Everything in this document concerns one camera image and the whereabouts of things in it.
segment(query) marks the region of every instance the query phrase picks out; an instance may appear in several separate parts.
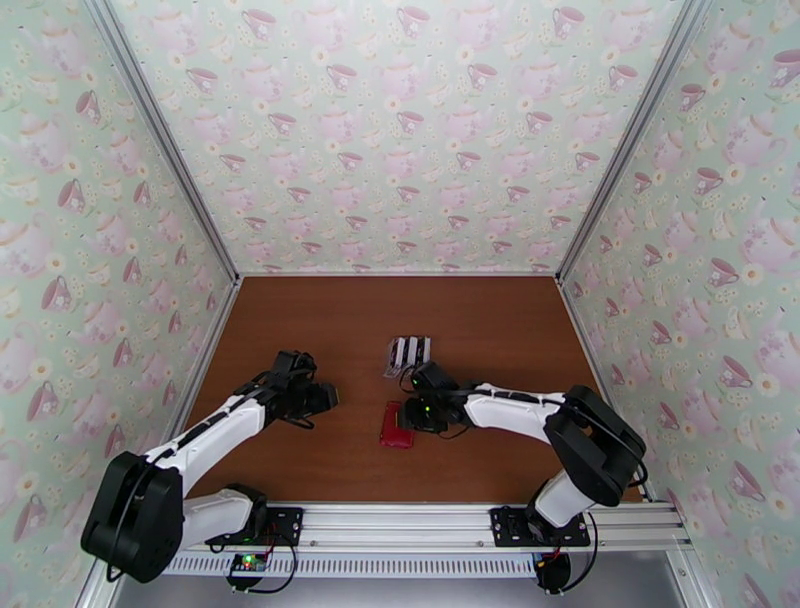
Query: red object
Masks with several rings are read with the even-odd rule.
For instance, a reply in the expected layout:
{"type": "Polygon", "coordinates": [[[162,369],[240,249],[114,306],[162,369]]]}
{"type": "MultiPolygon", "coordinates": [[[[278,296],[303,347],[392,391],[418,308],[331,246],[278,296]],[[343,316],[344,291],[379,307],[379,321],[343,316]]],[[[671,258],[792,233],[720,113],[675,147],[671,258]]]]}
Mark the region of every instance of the red object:
{"type": "Polygon", "coordinates": [[[414,445],[414,431],[397,427],[397,411],[401,407],[403,404],[399,401],[390,401],[386,404],[380,442],[387,448],[407,449],[414,445]]]}

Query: mounting plate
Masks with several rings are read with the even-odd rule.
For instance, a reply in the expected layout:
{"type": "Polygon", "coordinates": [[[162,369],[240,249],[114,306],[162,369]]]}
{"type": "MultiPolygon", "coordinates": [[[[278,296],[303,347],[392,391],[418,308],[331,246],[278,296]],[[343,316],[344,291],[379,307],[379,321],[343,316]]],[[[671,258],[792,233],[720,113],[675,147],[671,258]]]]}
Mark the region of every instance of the mounting plate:
{"type": "MultiPolygon", "coordinates": [[[[495,547],[542,547],[528,528],[525,509],[500,507],[489,509],[495,547]]],[[[563,528],[555,530],[547,547],[588,547],[589,532],[583,515],[576,515],[563,528]]]]}

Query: black cable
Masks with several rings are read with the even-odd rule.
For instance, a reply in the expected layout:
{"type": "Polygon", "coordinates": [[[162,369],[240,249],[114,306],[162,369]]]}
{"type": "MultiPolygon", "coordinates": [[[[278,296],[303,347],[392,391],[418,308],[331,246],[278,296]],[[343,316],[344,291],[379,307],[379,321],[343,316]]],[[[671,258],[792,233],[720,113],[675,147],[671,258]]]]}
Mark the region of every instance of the black cable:
{"type": "Polygon", "coordinates": [[[594,528],[594,549],[592,550],[592,556],[589,558],[589,561],[586,562],[586,567],[583,569],[583,572],[581,572],[581,575],[566,587],[559,589],[559,593],[566,593],[567,591],[570,591],[571,589],[574,589],[580,585],[583,582],[583,579],[585,579],[589,575],[589,572],[592,571],[594,562],[597,559],[597,546],[599,544],[597,542],[597,522],[594,520],[594,515],[592,515],[590,511],[586,511],[586,515],[588,515],[589,519],[592,520],[592,527],[594,528]]]}
{"type": "Polygon", "coordinates": [[[629,488],[637,488],[643,485],[645,482],[647,482],[647,480],[650,478],[650,472],[647,470],[647,466],[644,464],[644,461],[642,460],[641,456],[639,456],[636,452],[634,452],[631,446],[629,446],[627,443],[622,441],[622,439],[617,437],[616,433],[614,433],[611,429],[609,429],[605,424],[597,420],[594,416],[590,416],[586,412],[583,412],[574,405],[570,405],[568,403],[558,403],[556,401],[551,401],[549,399],[546,399],[544,402],[568,407],[573,412],[581,416],[584,420],[586,420],[586,422],[591,424],[593,427],[603,431],[608,437],[610,437],[618,444],[620,444],[623,448],[625,448],[628,451],[628,453],[630,453],[631,456],[633,456],[633,458],[636,460],[636,465],[642,470],[642,474],[639,477],[639,479],[628,484],[629,488]]]}
{"type": "Polygon", "coordinates": [[[278,536],[286,541],[289,545],[289,549],[292,550],[292,571],[289,573],[289,578],[287,578],[280,587],[276,587],[275,589],[247,589],[245,593],[255,593],[258,595],[272,595],[274,593],[278,593],[286,589],[289,586],[289,583],[294,580],[294,575],[297,572],[297,566],[299,564],[297,559],[297,550],[294,548],[292,541],[289,540],[283,533],[278,532],[278,536]]]}
{"type": "Polygon", "coordinates": [[[139,473],[139,477],[136,478],[136,481],[133,484],[133,488],[131,489],[130,494],[128,494],[128,499],[125,501],[125,505],[122,507],[122,514],[119,517],[119,521],[117,522],[117,529],[114,531],[114,542],[111,544],[111,551],[109,551],[108,556],[106,557],[106,581],[109,583],[116,582],[119,578],[124,574],[122,569],[119,570],[116,574],[111,573],[111,569],[113,566],[111,563],[114,561],[114,554],[117,552],[117,545],[119,544],[119,537],[122,533],[122,524],[125,522],[125,518],[128,515],[128,511],[133,504],[133,500],[136,497],[136,490],[139,489],[139,486],[144,481],[144,478],[150,474],[150,472],[155,469],[156,463],[161,460],[162,458],[166,458],[167,456],[172,456],[174,454],[174,450],[172,448],[166,449],[161,452],[158,456],[156,456],[153,460],[147,463],[144,470],[139,473]]]}
{"type": "Polygon", "coordinates": [[[461,437],[461,435],[463,435],[464,433],[466,433],[466,432],[467,432],[468,430],[470,430],[471,428],[473,428],[473,427],[471,427],[471,426],[465,426],[463,429],[461,429],[460,431],[458,431],[458,433],[456,433],[455,435],[450,435],[450,436],[448,436],[448,437],[445,437],[445,436],[444,436],[444,435],[442,435],[441,433],[436,433],[436,436],[437,436],[439,439],[444,439],[445,441],[451,441],[451,440],[455,439],[456,437],[461,437]]]}

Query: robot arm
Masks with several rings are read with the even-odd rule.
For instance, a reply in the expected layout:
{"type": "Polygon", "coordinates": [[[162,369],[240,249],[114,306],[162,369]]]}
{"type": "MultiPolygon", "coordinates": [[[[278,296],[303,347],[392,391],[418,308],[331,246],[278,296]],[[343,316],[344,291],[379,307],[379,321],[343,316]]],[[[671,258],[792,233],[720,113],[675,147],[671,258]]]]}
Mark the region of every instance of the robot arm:
{"type": "Polygon", "coordinates": [[[486,383],[462,389],[432,361],[412,373],[411,383],[416,394],[398,413],[401,427],[434,433],[451,423],[498,428],[553,448],[564,469],[526,509],[528,525],[543,543],[592,505],[617,506],[644,456],[641,437],[585,386],[550,394],[486,383]]]}
{"type": "Polygon", "coordinates": [[[272,422],[313,428],[308,418],[338,403],[333,386],[312,382],[315,371],[310,355],[282,351],[269,372],[180,436],[141,456],[114,458],[81,536],[84,551],[146,583],[184,547],[253,536],[266,509],[258,493],[234,485],[184,499],[214,464],[272,422]]]}

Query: floral wallpaper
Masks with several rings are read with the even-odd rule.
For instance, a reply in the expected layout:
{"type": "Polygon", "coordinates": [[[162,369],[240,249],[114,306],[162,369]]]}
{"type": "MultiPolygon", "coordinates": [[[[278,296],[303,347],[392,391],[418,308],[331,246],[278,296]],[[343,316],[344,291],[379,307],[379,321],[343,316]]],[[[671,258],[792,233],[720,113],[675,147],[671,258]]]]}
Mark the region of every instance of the floral wallpaper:
{"type": "Polygon", "coordinates": [[[61,607],[106,463],[162,440],[227,279],[81,5],[0,14],[0,606],[61,607]]]}
{"type": "Polygon", "coordinates": [[[800,606],[800,7],[718,2],[567,277],[726,606],[800,606]]]}
{"type": "Polygon", "coordinates": [[[244,273],[554,272],[680,9],[113,4],[244,273]]]}

